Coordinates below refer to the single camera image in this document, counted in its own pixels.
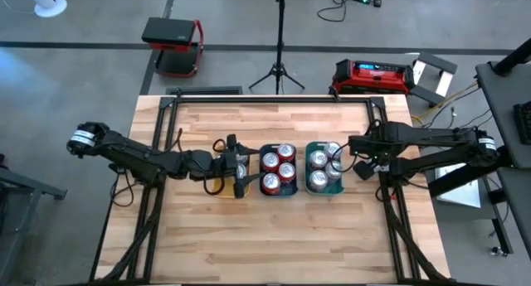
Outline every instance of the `keyboard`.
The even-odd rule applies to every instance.
[[[531,102],[515,104],[514,122],[522,144],[531,145]]]

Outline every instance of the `wooden tabletop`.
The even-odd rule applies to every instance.
[[[159,99],[139,97],[130,138],[151,144]],[[403,95],[386,95],[385,103],[390,121],[411,124]],[[183,149],[212,150],[216,139],[230,133],[250,148],[270,142],[292,143],[297,147],[300,190],[289,199],[271,199],[253,182],[244,199],[220,199],[207,195],[201,182],[168,179],[152,283],[396,282],[383,205],[374,196],[377,176],[364,182],[353,172],[345,173],[345,192],[334,197],[311,196],[304,189],[305,145],[312,141],[346,143],[349,135],[364,133],[367,126],[363,104],[180,104],[175,129],[183,129]],[[402,156],[418,155],[418,149],[410,147]],[[352,161],[347,153],[342,159]],[[258,160],[251,157],[251,174],[258,172]],[[412,181],[426,184],[421,176]],[[120,179],[119,189],[122,187],[125,182]],[[448,276],[428,191],[405,187],[404,193],[413,238]],[[133,239],[141,187],[134,194],[132,206],[111,209],[96,278],[112,269]],[[116,199],[122,203],[129,200],[128,192]],[[407,268],[403,244],[401,252]]]

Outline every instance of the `gray floor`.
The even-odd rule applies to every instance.
[[[17,10],[31,10],[28,0],[7,0]],[[0,2],[0,41],[141,42],[148,17],[163,13],[166,0],[68,0],[59,17],[40,19],[16,14]],[[379,46],[508,49],[531,36],[523,26],[531,16],[529,0],[383,0],[377,10],[348,5],[344,23],[319,20],[315,12],[329,0],[287,0],[286,45]],[[274,0],[175,0],[172,17],[199,18],[208,44],[273,45]],[[0,48],[0,152],[12,170],[69,190],[64,201],[43,198],[15,274],[16,283],[38,285],[85,281],[92,266],[109,204],[114,176],[103,158],[78,160],[65,150],[76,125],[106,122],[127,133],[151,51]],[[285,53],[289,73],[306,85],[306,94],[322,94],[344,58],[411,63],[415,55]],[[497,56],[441,56],[459,66],[449,94],[473,81],[474,66]],[[161,95],[177,86],[247,86],[265,74],[274,53],[206,52],[197,76],[168,79],[154,75],[149,93]],[[434,83],[436,71],[423,80]],[[257,94],[274,93],[274,80]],[[284,82],[286,94],[298,87]],[[408,99],[412,113],[426,109]],[[481,91],[454,104],[455,125],[483,113]],[[435,125],[445,127],[449,111]],[[501,143],[494,121],[487,128]],[[515,254],[493,258],[488,248],[489,221],[439,223],[452,277],[464,282],[526,285],[531,262],[512,216],[507,221]]]

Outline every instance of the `tripod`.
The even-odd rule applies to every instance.
[[[276,78],[276,93],[279,94],[280,77],[282,76],[285,76],[286,78],[290,79],[293,83],[297,84],[302,89],[304,89],[304,86],[301,83],[299,83],[297,80],[293,79],[290,75],[288,75],[288,71],[285,69],[284,63],[282,63],[282,48],[284,47],[284,42],[282,41],[282,33],[284,30],[285,0],[277,0],[277,2],[279,3],[280,14],[279,14],[279,38],[276,44],[276,63],[273,64],[273,66],[271,67],[267,75],[264,75],[257,82],[249,86],[249,89],[252,89],[256,85],[260,84],[263,80],[269,78],[271,75],[274,75]]]

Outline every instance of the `white cable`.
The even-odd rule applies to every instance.
[[[35,12],[23,12],[23,11],[18,11],[18,10],[16,10],[16,9],[13,9],[13,8],[11,7],[11,5],[9,5],[9,3],[7,3],[6,0],[2,0],[2,2],[6,5],[7,9],[9,9],[9,10],[12,11],[12,12],[20,13],[20,14],[26,14],[26,15],[31,15],[31,14],[35,13]]]

